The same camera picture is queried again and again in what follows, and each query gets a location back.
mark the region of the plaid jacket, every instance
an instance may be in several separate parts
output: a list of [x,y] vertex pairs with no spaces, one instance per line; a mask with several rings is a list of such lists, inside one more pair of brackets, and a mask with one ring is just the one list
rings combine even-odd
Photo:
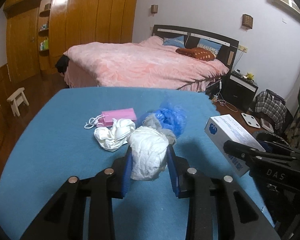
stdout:
[[275,129],[281,132],[285,122],[287,108],[281,101],[275,100],[269,93],[262,91],[256,96],[255,112],[263,112],[269,116],[275,123]]

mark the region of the nightstand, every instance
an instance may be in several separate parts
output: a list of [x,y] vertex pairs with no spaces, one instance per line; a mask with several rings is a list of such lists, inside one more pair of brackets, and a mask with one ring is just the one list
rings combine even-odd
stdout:
[[257,83],[248,81],[242,76],[232,72],[226,85],[222,88],[221,94],[225,101],[247,112],[257,90]]

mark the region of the stool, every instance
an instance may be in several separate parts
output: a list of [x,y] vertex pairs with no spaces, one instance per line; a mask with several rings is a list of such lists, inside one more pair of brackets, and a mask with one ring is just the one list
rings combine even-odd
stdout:
[[29,102],[23,92],[24,90],[25,90],[25,88],[18,88],[17,91],[14,92],[7,99],[7,101],[11,105],[11,109],[12,109],[14,116],[16,116],[16,114],[17,114],[17,116],[20,116],[18,106],[20,106],[22,102],[24,102],[27,106],[29,106]]

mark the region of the brown cushion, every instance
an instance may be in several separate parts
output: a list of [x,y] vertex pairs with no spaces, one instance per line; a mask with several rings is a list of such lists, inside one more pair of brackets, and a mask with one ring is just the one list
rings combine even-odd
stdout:
[[193,49],[177,49],[176,53],[179,53],[181,55],[193,57],[199,60],[203,61],[209,61],[209,60],[214,60],[215,55],[203,48],[193,48]]

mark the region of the blue flower logo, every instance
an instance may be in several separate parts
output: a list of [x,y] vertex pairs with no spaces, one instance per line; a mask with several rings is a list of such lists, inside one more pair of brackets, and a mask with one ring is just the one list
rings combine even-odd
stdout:
[[209,131],[212,134],[216,134],[218,129],[216,128],[216,126],[213,123],[211,123],[210,126],[209,126]]

